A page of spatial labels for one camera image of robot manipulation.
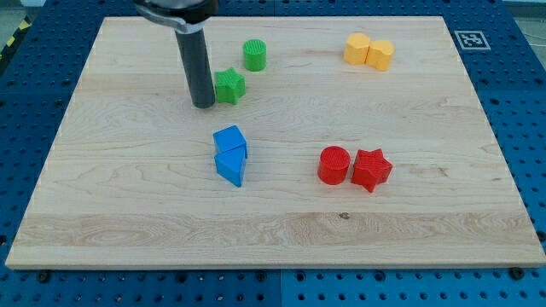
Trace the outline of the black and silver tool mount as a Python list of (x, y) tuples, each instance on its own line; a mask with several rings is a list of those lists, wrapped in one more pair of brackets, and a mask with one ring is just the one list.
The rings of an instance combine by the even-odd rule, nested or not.
[(218, 0), (133, 0), (133, 3), (146, 20), (180, 34), (202, 30), (219, 10)]

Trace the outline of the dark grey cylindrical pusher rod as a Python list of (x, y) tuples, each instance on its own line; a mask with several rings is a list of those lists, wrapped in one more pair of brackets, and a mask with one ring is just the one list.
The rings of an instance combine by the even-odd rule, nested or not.
[(216, 101), (204, 31), (175, 31), (179, 53), (193, 105), (212, 107)]

